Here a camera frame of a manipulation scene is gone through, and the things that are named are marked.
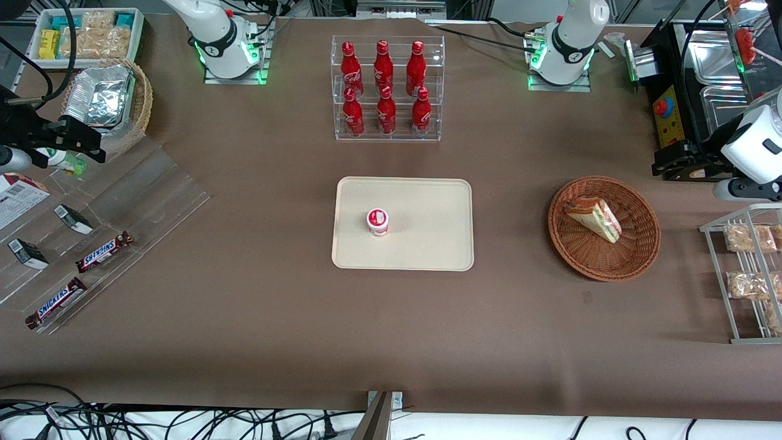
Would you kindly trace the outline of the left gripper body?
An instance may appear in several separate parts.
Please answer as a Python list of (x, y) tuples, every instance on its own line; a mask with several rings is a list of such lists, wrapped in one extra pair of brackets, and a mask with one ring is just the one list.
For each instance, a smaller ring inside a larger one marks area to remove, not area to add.
[(675, 144), (679, 154), (673, 165), (672, 180), (679, 182), (718, 182), (734, 177), (734, 168), (724, 163), (718, 153), (704, 152), (689, 141)]

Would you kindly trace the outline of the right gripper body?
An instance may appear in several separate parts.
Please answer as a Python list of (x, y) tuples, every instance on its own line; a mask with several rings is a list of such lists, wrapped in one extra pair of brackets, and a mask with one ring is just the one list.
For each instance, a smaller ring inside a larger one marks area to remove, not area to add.
[(25, 118), (19, 115), (2, 116), (1, 140), (4, 147), (11, 147), (27, 153), (32, 164), (39, 168), (48, 167), (48, 155), (38, 148), (67, 151), (62, 140), (62, 122), (50, 122), (41, 117)]

